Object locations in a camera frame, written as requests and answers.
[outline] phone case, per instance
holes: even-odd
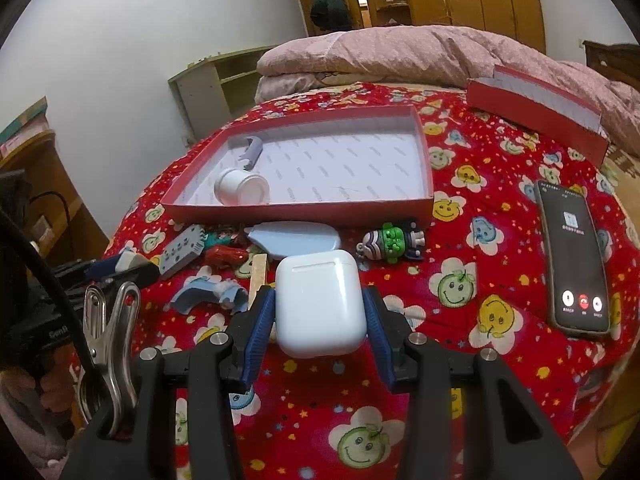
[[[558,320],[556,319],[556,287],[555,287],[555,283],[554,283],[554,262],[553,262],[553,254],[551,252],[551,241],[550,241],[550,237],[549,237],[549,232],[547,230],[547,223],[546,223],[546,215],[545,215],[545,208],[543,206],[542,203],[542,197],[540,196],[540,182],[545,182],[544,180],[537,180],[536,181],[536,185],[534,186],[534,193],[536,195],[536,202],[538,203],[538,208],[540,210],[540,220],[542,223],[542,231],[543,231],[543,235],[544,235],[544,244],[545,244],[545,254],[546,254],[546,268],[547,268],[547,284],[546,284],[546,288],[547,288],[547,293],[548,293],[548,302],[549,302],[549,306],[548,306],[548,314],[547,314],[547,321],[549,323],[549,325],[553,326],[554,328],[557,328],[558,330],[562,331],[563,333],[567,334],[567,335],[573,335],[573,336],[587,336],[589,338],[601,338],[603,336],[606,336],[610,330],[611,330],[611,321],[610,321],[610,317],[607,316],[607,329],[604,332],[594,332],[592,330],[579,330],[577,328],[572,328],[572,327],[568,327],[568,326],[563,326],[560,325],[558,323]],[[593,229],[593,232],[596,232],[595,229],[595,225],[593,224],[593,218],[591,217],[591,211],[589,209],[589,207],[587,207],[587,213],[589,214],[589,220],[591,222],[591,228]],[[606,276],[606,273],[604,271],[604,264],[602,263],[602,259],[600,259],[600,264],[602,265],[602,272],[603,274]],[[606,297],[609,297],[609,288],[607,286],[607,280],[605,280],[604,282],[605,285],[605,290],[606,290]]]

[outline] white wall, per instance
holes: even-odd
[[[580,40],[637,43],[611,0],[540,0],[545,19],[546,54],[586,62]]]
[[[305,36],[298,0],[32,0],[0,50],[0,129],[42,96],[100,227],[186,149],[167,80],[218,52]]]

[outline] smartphone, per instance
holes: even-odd
[[[573,335],[609,332],[609,296],[598,236],[584,197],[539,180],[535,186],[545,239],[548,322]]]

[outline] red box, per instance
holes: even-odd
[[[493,81],[500,77],[510,79],[513,89],[492,86]],[[538,88],[538,98],[548,103],[548,106],[522,95],[517,85],[519,81],[524,83],[523,86],[528,84],[529,88],[531,84],[535,85]],[[466,88],[466,102],[469,106],[499,115],[578,150],[597,168],[602,165],[607,154],[607,139],[550,106],[569,102],[581,108],[585,116],[593,117],[597,114],[598,125],[599,110],[569,92],[517,70],[497,65],[494,79],[472,79]]]
[[[213,194],[214,176],[235,165],[248,145],[246,136],[264,142],[252,171],[267,178],[272,202],[220,205]],[[283,151],[286,159],[279,158]],[[341,200],[335,199],[338,192]],[[412,106],[318,110],[233,125],[194,158],[161,203],[181,223],[300,220],[380,226],[412,216],[427,228],[433,180],[426,136]]]

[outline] pink blanket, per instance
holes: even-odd
[[[467,27],[364,28],[289,41],[258,62],[258,72],[265,77],[256,102],[354,80],[466,88],[469,78],[491,77],[496,64],[529,73],[596,105],[610,138],[640,156],[636,90],[582,64],[555,61],[505,36]]]

